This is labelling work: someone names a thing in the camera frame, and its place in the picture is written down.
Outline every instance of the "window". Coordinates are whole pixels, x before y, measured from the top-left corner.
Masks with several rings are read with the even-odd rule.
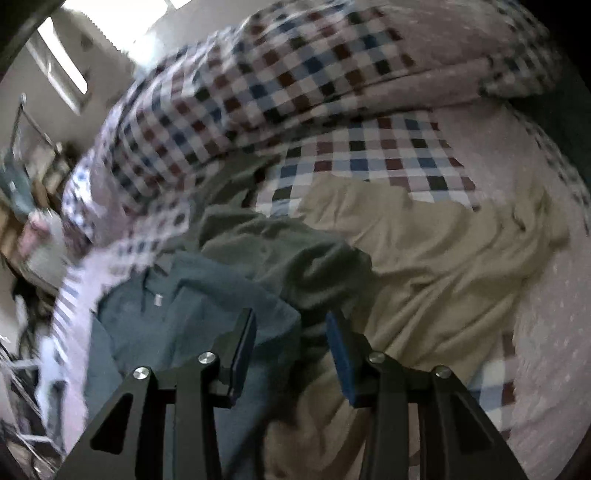
[[[88,92],[86,80],[80,73],[80,70],[76,68],[76,65],[74,65],[74,62],[70,56],[67,54],[66,49],[60,42],[60,39],[57,38],[51,18],[45,20],[43,25],[41,25],[37,31],[61,67],[66,71],[68,77],[72,79],[72,82],[74,82],[74,85],[76,85],[76,87],[82,92],[82,95],[85,95],[86,92]]]
[[[88,17],[107,40],[132,58],[130,51],[134,48],[134,42],[166,12],[176,10],[189,1],[67,0],[62,8]],[[27,49],[57,93],[72,110],[80,114],[90,98],[88,85],[62,45],[51,18],[31,36]]]
[[[62,100],[80,115],[87,98],[88,85],[61,44],[51,18],[43,22],[31,36],[27,50]]]

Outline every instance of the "blue gripper pad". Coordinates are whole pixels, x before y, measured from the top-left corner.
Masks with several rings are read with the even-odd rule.
[[[328,312],[326,315],[326,337],[329,341],[330,352],[335,361],[337,375],[339,376],[340,387],[343,395],[351,405],[355,404],[355,378],[356,371],[354,362],[354,353],[350,351],[351,345],[343,338],[341,330],[344,318],[339,318],[337,314]]]

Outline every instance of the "bed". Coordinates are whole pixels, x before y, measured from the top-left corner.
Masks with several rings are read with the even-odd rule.
[[[64,194],[70,247],[83,256],[53,322],[67,382],[56,434],[66,452],[85,425],[97,301],[189,227],[190,196],[239,148],[277,158],[250,204],[267,216],[293,215],[319,172],[477,209],[483,199],[510,199],[517,177],[535,171],[566,213],[571,244],[522,300],[515,326],[499,332],[469,388],[530,478],[562,471],[591,422],[590,199],[555,143],[506,102],[551,90],[560,54],[510,0],[382,4],[278,2],[167,57],[109,114]],[[424,25],[409,27],[417,20]],[[302,53],[309,46],[316,50]],[[189,84],[197,88],[187,100]],[[156,160],[144,161],[147,152]]]

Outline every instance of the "wall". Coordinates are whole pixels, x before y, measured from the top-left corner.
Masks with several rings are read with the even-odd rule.
[[[168,11],[156,21],[146,35],[135,42],[131,53],[137,54],[134,60],[145,59],[141,66],[147,70],[167,53],[203,40],[222,28],[238,25],[274,1],[191,0],[178,10]]]
[[[87,74],[90,101],[81,115],[74,113],[43,75],[33,57],[23,48],[0,83],[0,147],[9,143],[20,101],[27,94],[27,112],[57,141],[71,141],[79,149],[89,148],[111,106],[131,84],[131,68],[110,58],[96,45],[84,50],[82,32],[67,18],[53,16],[56,29],[72,60]]]
[[[27,112],[56,142],[71,140],[87,148],[107,114],[99,102],[90,101],[78,117],[23,48],[0,83],[0,145],[3,147],[8,146],[22,92],[27,94]]]

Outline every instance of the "blanket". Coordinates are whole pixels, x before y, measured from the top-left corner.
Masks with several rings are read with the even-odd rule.
[[[568,238],[560,209],[537,185],[520,189],[512,205],[484,202],[471,212],[324,174],[298,216],[372,257],[376,279],[353,312],[353,329],[407,367],[448,365],[463,382],[511,320],[527,281]],[[267,478],[358,478],[369,412],[342,397],[330,355],[311,369],[316,377],[293,416],[269,427]]]

